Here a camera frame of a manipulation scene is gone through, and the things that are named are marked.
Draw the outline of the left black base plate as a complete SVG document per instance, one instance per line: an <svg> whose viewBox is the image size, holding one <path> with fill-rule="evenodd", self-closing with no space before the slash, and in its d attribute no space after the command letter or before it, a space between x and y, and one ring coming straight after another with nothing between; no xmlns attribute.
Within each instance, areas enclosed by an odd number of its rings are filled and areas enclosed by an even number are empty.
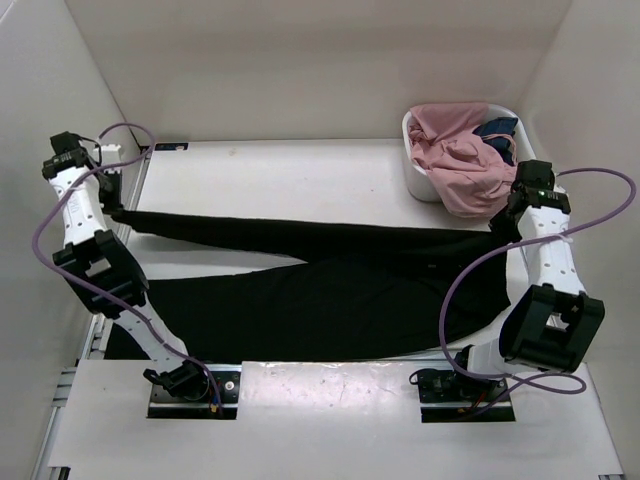
<svg viewBox="0 0 640 480"><path fill-rule="evenodd" d="M221 394L221 404L214 389L205 380L194 394L172 396L163 387L153 385L147 407L148 419L235 420L241 390L241 365L210 365Z"/></svg>

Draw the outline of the white plastic basket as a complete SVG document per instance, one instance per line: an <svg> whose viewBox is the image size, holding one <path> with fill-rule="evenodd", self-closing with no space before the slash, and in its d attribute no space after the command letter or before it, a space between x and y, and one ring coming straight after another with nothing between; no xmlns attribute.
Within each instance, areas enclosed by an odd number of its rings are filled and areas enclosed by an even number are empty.
<svg viewBox="0 0 640 480"><path fill-rule="evenodd" d="M512 110L497 104L489 104L484 122L494 120L499 117L511 117L518 120L515 126L514 140L517 147L516 158L518 160L531 160L536 158L536 154L527 136L524 123ZM426 171L412 160L411 144L409 139L409 127L414 123L411 111L408 110L401 121L402 138L405 150L403 160L403 172L405 184L409 193L418 201L427 203L440 203L441 198L431 184Z"/></svg>

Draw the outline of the pink garment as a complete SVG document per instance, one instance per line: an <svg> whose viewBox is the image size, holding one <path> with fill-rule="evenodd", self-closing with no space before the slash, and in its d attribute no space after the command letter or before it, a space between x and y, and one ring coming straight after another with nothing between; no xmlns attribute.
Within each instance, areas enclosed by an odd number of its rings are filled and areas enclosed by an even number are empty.
<svg viewBox="0 0 640 480"><path fill-rule="evenodd" d="M461 218L488 218L507 203L516 166L473 130L484 124L486 102L428 103L411 107L412 160L422 167L446 210Z"/></svg>

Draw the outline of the blue white label sticker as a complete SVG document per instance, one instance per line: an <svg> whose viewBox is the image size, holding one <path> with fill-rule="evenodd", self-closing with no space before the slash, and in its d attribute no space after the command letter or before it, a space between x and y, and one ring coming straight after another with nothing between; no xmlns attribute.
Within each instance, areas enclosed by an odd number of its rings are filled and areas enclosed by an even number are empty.
<svg viewBox="0 0 640 480"><path fill-rule="evenodd" d="M189 147L188 142L163 142L155 145L155 151L185 151Z"/></svg>

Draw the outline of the black trousers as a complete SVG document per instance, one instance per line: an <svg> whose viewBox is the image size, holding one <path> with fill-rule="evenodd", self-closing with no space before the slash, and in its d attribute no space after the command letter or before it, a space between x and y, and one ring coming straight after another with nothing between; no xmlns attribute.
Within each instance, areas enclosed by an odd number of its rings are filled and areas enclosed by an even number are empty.
<svg viewBox="0 0 640 480"><path fill-rule="evenodd" d="M510 304L489 232L120 210L142 234L290 257L262 271L154 280L160 318L201 359L404 355L490 325Z"/></svg>

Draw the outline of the aluminium frame rail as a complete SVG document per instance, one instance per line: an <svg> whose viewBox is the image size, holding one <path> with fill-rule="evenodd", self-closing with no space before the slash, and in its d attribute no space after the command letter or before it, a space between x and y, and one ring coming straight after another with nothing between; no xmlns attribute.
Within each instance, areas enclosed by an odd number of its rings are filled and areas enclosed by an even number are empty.
<svg viewBox="0 0 640 480"><path fill-rule="evenodd" d="M429 349L418 352L412 352L404 355L386 355L386 356L369 356L369 357L354 357L349 358L347 356L284 356L284 355L240 355L237 357L231 357L223 359L221 356L214 358L211 355L201 356L201 359L206 363L231 363L240 364L244 361L258 361L258 362L366 362L374 360L425 360L430 358L443 358L444 353L441 350ZM135 361L148 361L150 357L142 351L138 352L116 352L115 354L109 354L107 351L92 350L87 357L88 360L135 360Z"/></svg>

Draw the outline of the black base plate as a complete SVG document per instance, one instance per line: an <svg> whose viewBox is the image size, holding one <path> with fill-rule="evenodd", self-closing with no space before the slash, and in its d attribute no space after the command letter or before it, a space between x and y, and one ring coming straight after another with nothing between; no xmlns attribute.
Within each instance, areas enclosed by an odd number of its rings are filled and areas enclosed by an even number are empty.
<svg viewBox="0 0 640 480"><path fill-rule="evenodd" d="M409 377L418 390L423 423L514 422L506 382L476 380L452 370L420 369Z"/></svg>
<svg viewBox="0 0 640 480"><path fill-rule="evenodd" d="M148 419L235 420L241 390L241 365L210 365L221 394L221 404L214 389L205 380L194 394L172 396L163 387L153 385L147 407Z"/></svg>

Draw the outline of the dark blue garment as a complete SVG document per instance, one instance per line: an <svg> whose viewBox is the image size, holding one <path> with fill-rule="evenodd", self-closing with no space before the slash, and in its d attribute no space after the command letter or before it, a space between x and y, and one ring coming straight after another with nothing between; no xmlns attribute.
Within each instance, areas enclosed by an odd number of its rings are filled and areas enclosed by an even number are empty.
<svg viewBox="0 0 640 480"><path fill-rule="evenodd" d="M495 149L509 166L517 164L515 130L519 120L515 117L498 117L473 130L473 134Z"/></svg>

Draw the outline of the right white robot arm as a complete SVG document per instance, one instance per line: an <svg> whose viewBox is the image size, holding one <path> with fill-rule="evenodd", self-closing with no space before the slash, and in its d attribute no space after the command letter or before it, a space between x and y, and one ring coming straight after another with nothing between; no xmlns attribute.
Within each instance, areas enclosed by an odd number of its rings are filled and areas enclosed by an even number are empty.
<svg viewBox="0 0 640 480"><path fill-rule="evenodd" d="M507 204L489 222L505 248L521 252L529 285L497 338L452 357L449 387L470 400L519 373L571 374L605 314L580 281L569 243L570 204L550 163L520 163Z"/></svg>

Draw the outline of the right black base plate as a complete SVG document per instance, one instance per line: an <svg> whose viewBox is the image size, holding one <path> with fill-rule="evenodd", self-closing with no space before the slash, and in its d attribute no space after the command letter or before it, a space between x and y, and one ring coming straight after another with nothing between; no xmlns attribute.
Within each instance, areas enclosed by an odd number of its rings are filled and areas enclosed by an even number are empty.
<svg viewBox="0 0 640 480"><path fill-rule="evenodd" d="M409 377L418 390L423 423L514 422L506 382L476 380L452 370L420 369Z"/></svg>

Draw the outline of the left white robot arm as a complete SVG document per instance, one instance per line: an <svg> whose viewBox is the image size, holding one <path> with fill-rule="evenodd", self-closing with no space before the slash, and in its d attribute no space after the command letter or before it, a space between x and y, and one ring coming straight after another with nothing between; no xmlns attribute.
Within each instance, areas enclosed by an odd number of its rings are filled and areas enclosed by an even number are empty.
<svg viewBox="0 0 640 480"><path fill-rule="evenodd" d="M101 145L62 132L50 139L53 156L42 166L58 201L62 248L46 264L60 274L87 310L119 326L152 361L145 379L170 396L195 402L216 399L210 371L156 315L149 283L134 256L105 218L122 208L118 145Z"/></svg>

